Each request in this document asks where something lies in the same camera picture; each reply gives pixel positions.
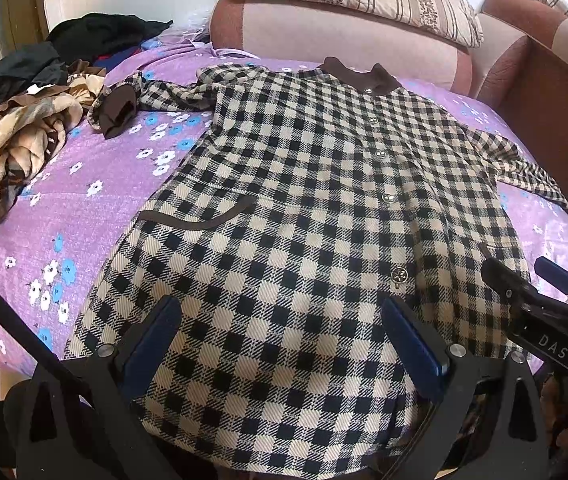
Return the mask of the black beige checkered coat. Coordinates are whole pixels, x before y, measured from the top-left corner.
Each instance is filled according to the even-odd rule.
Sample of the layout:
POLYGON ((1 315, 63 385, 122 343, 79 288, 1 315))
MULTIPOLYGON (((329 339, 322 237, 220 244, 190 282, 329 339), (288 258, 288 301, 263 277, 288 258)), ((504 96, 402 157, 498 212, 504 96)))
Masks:
POLYGON ((387 298, 449 344, 505 356, 509 314, 482 263, 528 265, 498 186, 567 206, 514 143, 323 68, 223 64, 188 86, 134 73, 124 87, 140 110, 208 120, 120 237, 66 348, 87 356, 177 299, 142 401, 150 432, 227 468, 327 479, 398 451, 421 420, 387 298))

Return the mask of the black clothes pile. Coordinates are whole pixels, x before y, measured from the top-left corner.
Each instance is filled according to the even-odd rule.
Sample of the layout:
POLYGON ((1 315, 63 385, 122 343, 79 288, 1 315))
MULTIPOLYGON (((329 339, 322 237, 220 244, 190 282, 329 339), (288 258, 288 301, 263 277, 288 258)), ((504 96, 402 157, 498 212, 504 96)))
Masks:
POLYGON ((61 22, 45 41, 27 44, 0 59, 0 104, 32 84, 66 84, 68 67, 137 47, 171 22, 144 21, 135 15, 89 13, 61 22))

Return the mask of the purple floral bed sheet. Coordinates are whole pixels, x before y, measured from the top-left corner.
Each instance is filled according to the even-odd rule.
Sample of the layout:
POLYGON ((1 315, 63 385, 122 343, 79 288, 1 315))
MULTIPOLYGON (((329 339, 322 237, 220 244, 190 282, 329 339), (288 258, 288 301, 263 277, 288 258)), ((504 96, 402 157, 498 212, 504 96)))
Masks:
MULTIPOLYGON (((319 63, 258 58, 211 44, 177 44, 142 51, 107 75, 113 84, 142 72, 151 79, 190 84, 199 68, 241 63, 297 73, 319 63)), ((430 82, 387 71, 409 89, 446 108, 459 122, 503 136, 533 159, 506 122, 488 105, 430 82)), ((84 300, 116 241, 147 198, 177 169, 210 126, 211 113, 139 113, 124 133, 105 140, 83 120, 66 145, 17 197, 0 223, 0 294, 59 356, 84 300)), ((532 270, 546 257, 568 270, 568 214, 536 195, 498 184, 500 203, 520 238, 538 290, 568 296, 532 270)), ((0 367, 24 375, 34 360, 0 327, 0 367)))

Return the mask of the brown beige patterned garment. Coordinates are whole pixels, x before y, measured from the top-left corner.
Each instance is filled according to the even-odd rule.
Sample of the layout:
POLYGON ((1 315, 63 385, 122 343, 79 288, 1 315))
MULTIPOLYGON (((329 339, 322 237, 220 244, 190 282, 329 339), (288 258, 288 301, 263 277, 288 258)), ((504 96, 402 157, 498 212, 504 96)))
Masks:
POLYGON ((62 150, 105 77, 105 68, 78 60, 64 84, 32 84, 0 104, 0 223, 18 193, 62 150))

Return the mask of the blue red garment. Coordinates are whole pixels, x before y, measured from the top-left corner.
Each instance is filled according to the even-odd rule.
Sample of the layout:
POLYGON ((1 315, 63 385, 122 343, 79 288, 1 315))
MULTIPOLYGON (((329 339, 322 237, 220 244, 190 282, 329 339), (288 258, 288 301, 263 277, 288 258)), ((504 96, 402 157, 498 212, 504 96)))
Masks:
POLYGON ((127 58, 130 58, 130 56, 140 52, 141 48, 139 46, 127 48, 126 50, 122 50, 114 54, 102 55, 93 62, 93 65, 99 68, 104 68, 106 72, 110 72, 127 58))

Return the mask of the pink padded headboard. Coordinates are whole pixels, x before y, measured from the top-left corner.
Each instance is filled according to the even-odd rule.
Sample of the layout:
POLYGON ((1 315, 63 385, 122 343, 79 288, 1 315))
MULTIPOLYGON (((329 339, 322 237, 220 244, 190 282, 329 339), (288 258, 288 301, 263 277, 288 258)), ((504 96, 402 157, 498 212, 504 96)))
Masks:
POLYGON ((321 62, 335 56, 367 70, 431 82, 498 107, 517 80, 543 94, 568 91, 568 16, 538 0, 484 0, 477 49, 430 32, 320 3, 219 0, 210 35, 217 49, 321 62))

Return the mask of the brown wooden bed frame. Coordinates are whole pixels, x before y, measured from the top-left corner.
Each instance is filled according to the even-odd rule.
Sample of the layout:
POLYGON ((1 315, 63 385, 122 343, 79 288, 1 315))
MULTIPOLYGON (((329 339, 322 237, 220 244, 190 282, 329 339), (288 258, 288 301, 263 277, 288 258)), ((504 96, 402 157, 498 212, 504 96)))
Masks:
POLYGON ((568 200, 568 64, 530 40, 497 111, 568 200))

